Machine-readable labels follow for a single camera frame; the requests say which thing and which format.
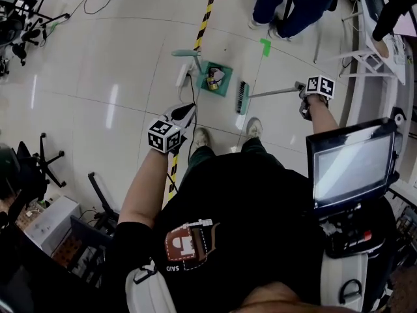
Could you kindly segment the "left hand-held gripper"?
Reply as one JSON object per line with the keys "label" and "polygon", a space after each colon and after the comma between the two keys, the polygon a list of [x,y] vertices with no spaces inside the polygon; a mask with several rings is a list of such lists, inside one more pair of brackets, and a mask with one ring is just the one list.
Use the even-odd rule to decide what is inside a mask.
{"label": "left hand-held gripper", "polygon": [[186,130],[196,115],[194,103],[178,104],[168,108],[157,119],[153,119],[147,130],[149,146],[162,154],[179,153],[186,141]]}

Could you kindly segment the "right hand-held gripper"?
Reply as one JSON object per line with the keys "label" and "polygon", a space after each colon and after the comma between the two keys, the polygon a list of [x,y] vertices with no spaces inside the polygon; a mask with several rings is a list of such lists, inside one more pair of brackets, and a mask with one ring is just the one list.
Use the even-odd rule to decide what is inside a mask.
{"label": "right hand-held gripper", "polygon": [[299,92],[299,97],[302,100],[299,112],[305,120],[311,120],[309,112],[309,102],[307,97],[310,95],[319,95],[325,106],[329,107],[329,101],[334,98],[335,81],[322,75],[311,76],[307,83],[295,82],[294,88]]}

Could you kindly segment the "green dustpan with long handle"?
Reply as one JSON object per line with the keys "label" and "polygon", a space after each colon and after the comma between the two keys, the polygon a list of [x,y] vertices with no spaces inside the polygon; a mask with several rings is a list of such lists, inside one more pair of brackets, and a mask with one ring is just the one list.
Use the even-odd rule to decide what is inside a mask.
{"label": "green dustpan with long handle", "polygon": [[[194,59],[192,57],[187,57],[190,58],[190,60],[187,63],[193,63]],[[200,62],[201,62],[201,68],[203,71],[203,75],[202,76],[198,76],[198,69],[195,67],[191,72],[190,75],[191,76],[195,76],[197,78],[197,86],[200,89],[206,90],[208,92],[214,93],[215,95],[219,95],[222,97],[225,97],[227,94],[227,90],[229,87],[229,82],[231,81],[231,76],[233,74],[233,69],[231,67],[227,67],[224,65],[221,65],[219,63],[214,63],[212,61],[207,61],[207,60],[203,60],[201,58],[201,56],[199,57]],[[222,81],[217,82],[218,83],[218,90],[217,91],[209,91],[207,89],[207,83],[206,83],[206,78],[209,76],[209,68],[210,67],[219,67],[222,69],[222,71],[225,73],[225,76],[223,78]]]}

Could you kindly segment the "green broom with grey handle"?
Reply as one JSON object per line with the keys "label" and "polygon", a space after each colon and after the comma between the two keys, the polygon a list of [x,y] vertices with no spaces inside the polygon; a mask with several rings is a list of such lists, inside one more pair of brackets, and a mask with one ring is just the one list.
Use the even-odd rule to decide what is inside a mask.
{"label": "green broom with grey handle", "polygon": [[248,108],[248,102],[252,98],[258,97],[267,97],[270,95],[278,95],[283,93],[294,93],[297,92],[294,86],[292,88],[278,89],[275,91],[268,91],[265,93],[259,93],[255,95],[250,95],[250,86],[248,83],[241,81],[238,91],[237,91],[237,104],[236,104],[236,113],[239,115],[245,115]]}

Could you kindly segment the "person's left forearm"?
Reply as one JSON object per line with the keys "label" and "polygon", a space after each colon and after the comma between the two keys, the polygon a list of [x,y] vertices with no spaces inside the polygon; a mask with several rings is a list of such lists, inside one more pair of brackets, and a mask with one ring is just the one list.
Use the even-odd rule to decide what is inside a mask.
{"label": "person's left forearm", "polygon": [[149,228],[162,210],[167,180],[168,155],[151,149],[124,199],[118,223],[136,222]]}

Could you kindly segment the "person's beige shoe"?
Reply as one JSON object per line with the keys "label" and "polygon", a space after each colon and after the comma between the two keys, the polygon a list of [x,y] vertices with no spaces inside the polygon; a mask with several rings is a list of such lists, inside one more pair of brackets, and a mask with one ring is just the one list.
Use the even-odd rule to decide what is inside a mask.
{"label": "person's beige shoe", "polygon": [[195,149],[200,147],[211,148],[211,138],[207,129],[203,127],[198,127],[195,129],[193,134],[193,146]]}
{"label": "person's beige shoe", "polygon": [[254,139],[254,138],[260,139],[262,133],[263,133],[263,127],[262,127],[261,121],[256,117],[252,117],[248,121],[248,124],[246,125],[246,139],[247,140]]}

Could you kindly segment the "white power strip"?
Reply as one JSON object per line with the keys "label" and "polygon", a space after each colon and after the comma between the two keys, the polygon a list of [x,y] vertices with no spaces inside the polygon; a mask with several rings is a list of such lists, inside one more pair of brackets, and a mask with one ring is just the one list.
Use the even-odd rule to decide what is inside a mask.
{"label": "white power strip", "polygon": [[191,68],[192,68],[192,65],[190,65],[189,63],[184,63],[181,66],[179,75],[178,75],[176,83],[175,83],[176,88],[181,88],[184,85],[184,81],[186,79],[186,76],[187,76],[187,74],[188,74],[188,72]]}

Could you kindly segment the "person's right beige shoe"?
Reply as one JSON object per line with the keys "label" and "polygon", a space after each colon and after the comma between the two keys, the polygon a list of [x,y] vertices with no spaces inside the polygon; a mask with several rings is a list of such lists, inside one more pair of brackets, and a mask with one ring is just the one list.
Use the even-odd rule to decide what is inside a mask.
{"label": "person's right beige shoe", "polygon": [[246,125],[246,139],[247,140],[254,139],[254,138],[260,139],[262,133],[263,133],[263,127],[262,127],[261,121],[256,117],[252,117],[248,121],[248,124]]}

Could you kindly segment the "white folding table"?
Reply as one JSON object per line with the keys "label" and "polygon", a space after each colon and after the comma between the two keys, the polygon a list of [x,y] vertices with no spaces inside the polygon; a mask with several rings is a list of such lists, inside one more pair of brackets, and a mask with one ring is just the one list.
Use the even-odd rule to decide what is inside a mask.
{"label": "white folding table", "polygon": [[333,60],[343,60],[350,58],[358,62],[358,72],[356,74],[345,74],[345,77],[385,77],[393,78],[402,84],[406,84],[405,67],[406,54],[405,43],[401,35],[389,33],[383,38],[389,56],[384,58],[375,47],[371,39],[372,32],[377,24],[376,19],[382,10],[385,0],[359,0],[358,12],[351,13],[342,21],[358,17],[360,36],[358,49],[355,51],[344,52],[332,57],[322,57],[314,60],[317,64],[324,64]]}

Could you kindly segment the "black chest monitor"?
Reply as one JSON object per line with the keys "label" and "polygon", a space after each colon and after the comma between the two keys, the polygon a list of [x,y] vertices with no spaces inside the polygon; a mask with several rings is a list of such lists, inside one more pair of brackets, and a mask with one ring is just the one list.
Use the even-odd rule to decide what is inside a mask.
{"label": "black chest monitor", "polygon": [[384,195],[399,179],[402,135],[391,118],[306,137],[315,210],[328,213]]}

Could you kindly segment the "yellow and black floor tape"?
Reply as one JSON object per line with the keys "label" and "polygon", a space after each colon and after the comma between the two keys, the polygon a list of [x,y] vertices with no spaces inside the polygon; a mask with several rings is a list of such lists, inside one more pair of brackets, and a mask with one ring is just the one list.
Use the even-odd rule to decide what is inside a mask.
{"label": "yellow and black floor tape", "polygon": [[[195,67],[198,69],[198,76],[203,75],[203,71],[202,71],[202,68],[201,68],[201,62],[200,62],[199,57],[201,55],[202,38],[203,38],[203,35],[204,35],[204,32],[205,32],[205,29],[207,28],[207,24],[208,24],[208,21],[209,21],[209,18],[210,18],[210,13],[212,11],[213,3],[214,3],[214,0],[208,0],[206,11],[205,11],[205,14],[203,16],[203,21],[201,22],[200,29],[199,29],[199,32],[197,34],[197,38],[195,40],[194,49],[193,50],[177,50],[175,52],[172,52],[172,55],[174,55],[174,56],[192,57],[194,59],[193,63],[189,63],[190,65],[192,65],[192,68],[189,70],[189,72],[187,74],[187,76],[189,76],[190,79],[192,79],[192,77],[190,75],[190,72]],[[180,92],[182,91],[182,87],[178,88],[178,91],[179,91],[179,99],[181,99]],[[179,162],[179,154],[175,154],[173,156],[171,170],[167,174],[167,178],[170,181],[169,193],[168,193],[168,198],[167,198],[168,201],[175,195],[175,193],[177,191],[177,186],[175,185],[175,178],[176,178],[176,173],[177,173],[178,162]]]}

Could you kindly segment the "black device with red button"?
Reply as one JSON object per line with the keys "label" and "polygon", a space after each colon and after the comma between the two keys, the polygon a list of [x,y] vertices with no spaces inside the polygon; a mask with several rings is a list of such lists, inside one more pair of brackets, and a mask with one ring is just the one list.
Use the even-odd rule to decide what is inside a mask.
{"label": "black device with red button", "polygon": [[371,254],[386,241],[378,219],[364,206],[334,214],[320,225],[326,237],[326,255],[332,259]]}

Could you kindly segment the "black crate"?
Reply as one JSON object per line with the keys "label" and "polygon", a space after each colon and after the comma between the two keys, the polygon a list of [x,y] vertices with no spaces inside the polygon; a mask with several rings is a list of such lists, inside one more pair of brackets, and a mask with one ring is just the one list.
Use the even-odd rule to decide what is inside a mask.
{"label": "black crate", "polygon": [[115,220],[99,213],[92,222],[71,216],[73,237],[79,241],[66,270],[78,275],[82,281],[96,288],[101,286],[107,248],[115,232]]}

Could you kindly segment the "black office chair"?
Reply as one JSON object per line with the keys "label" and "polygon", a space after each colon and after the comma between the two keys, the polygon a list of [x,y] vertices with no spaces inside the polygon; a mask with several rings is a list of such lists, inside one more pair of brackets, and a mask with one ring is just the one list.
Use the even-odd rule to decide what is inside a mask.
{"label": "black office chair", "polygon": [[16,190],[18,195],[8,209],[9,222],[15,222],[24,207],[28,208],[33,200],[42,201],[50,184],[49,177],[59,188],[66,186],[65,181],[58,181],[56,176],[52,173],[49,165],[61,157],[64,157],[65,152],[59,151],[54,158],[46,160],[44,154],[43,139],[46,138],[46,133],[40,135],[40,152],[29,154],[29,150],[24,142],[20,142],[18,151],[15,152],[13,148],[8,149],[11,156],[10,161],[10,175],[12,181],[17,184]]}
{"label": "black office chair", "polygon": [[22,66],[26,64],[27,45],[46,43],[47,27],[54,28],[60,20],[70,19],[69,13],[50,18],[24,0],[17,2],[21,5],[0,2],[0,78],[10,74],[11,59],[16,58]]}

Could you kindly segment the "white box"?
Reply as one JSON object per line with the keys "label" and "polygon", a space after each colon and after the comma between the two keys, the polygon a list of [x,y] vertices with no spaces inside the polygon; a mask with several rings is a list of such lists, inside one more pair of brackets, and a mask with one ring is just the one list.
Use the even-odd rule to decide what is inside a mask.
{"label": "white box", "polygon": [[61,196],[39,214],[25,229],[24,234],[48,256],[68,235],[70,217],[80,216],[79,203]]}

